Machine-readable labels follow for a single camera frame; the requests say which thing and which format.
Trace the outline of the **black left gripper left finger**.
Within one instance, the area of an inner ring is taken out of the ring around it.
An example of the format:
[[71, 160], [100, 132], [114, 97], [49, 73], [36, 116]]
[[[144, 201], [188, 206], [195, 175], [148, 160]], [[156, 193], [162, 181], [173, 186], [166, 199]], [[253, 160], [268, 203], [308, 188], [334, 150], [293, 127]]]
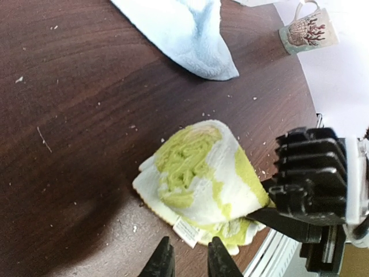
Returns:
[[170, 238], [161, 239], [150, 259], [142, 269], [139, 277], [174, 277], [175, 256], [174, 248], [170, 244]]

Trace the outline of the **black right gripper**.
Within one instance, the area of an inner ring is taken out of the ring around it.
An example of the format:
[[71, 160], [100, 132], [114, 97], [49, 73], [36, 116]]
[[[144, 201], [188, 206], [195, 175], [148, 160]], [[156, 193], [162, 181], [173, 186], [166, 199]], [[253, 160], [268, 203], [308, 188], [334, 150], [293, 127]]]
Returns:
[[315, 184], [309, 179], [277, 182], [262, 181], [274, 207], [263, 207], [246, 216], [298, 242], [305, 268], [313, 273], [339, 273], [346, 235], [342, 225], [318, 226], [311, 221], [314, 210]]

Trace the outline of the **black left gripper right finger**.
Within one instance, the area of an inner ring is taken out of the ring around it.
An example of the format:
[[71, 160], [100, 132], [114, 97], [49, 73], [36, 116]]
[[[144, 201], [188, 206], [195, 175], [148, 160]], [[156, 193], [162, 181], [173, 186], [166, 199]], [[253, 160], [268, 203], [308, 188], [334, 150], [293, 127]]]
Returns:
[[207, 265], [209, 277], [243, 277], [219, 237], [208, 244]]

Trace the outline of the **green patterned towel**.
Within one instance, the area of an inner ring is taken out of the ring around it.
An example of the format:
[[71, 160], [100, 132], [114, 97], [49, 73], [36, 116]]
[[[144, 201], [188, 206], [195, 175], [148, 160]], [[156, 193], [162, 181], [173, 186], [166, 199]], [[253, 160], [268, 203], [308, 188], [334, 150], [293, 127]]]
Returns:
[[133, 188], [188, 245], [219, 237], [231, 255], [263, 229], [247, 216], [271, 202], [230, 128], [215, 119], [173, 134], [140, 165]]

